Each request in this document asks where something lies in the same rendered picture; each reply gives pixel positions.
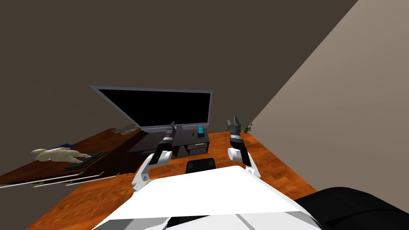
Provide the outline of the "black flat screen television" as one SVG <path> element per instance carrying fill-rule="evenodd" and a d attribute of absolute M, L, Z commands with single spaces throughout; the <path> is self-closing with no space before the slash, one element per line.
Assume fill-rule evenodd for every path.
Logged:
<path fill-rule="evenodd" d="M 206 128 L 212 91 L 91 86 L 121 114 L 147 133 L 164 132 L 174 122 L 180 130 Z"/>

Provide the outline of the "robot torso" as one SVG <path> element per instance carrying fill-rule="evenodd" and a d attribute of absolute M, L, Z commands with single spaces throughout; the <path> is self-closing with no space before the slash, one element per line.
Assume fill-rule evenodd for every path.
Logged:
<path fill-rule="evenodd" d="M 324 230 L 305 208 L 240 166 L 150 180 L 93 230 Z"/>

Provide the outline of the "dark television stand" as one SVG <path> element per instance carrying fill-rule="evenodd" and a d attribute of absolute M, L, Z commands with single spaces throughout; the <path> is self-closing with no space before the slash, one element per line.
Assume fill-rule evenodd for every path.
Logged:
<path fill-rule="evenodd" d="M 128 152 L 137 155 L 150 155 L 155 152 L 157 145 L 164 138 L 165 132 L 148 133 Z M 198 138 L 197 129 L 181 130 L 177 129 L 173 137 L 172 159 L 183 158 L 195 155 L 202 155 L 208 152 L 210 139 L 207 128 L 204 128 L 204 137 Z"/>

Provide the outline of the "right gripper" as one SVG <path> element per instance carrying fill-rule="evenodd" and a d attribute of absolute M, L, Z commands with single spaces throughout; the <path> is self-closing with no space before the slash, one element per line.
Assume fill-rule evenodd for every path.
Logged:
<path fill-rule="evenodd" d="M 231 124 L 231 121 L 227 120 L 227 127 L 228 127 L 228 131 L 230 132 L 231 136 L 240 136 L 241 125 L 238 120 L 238 117 L 234 117 L 234 124 Z"/>

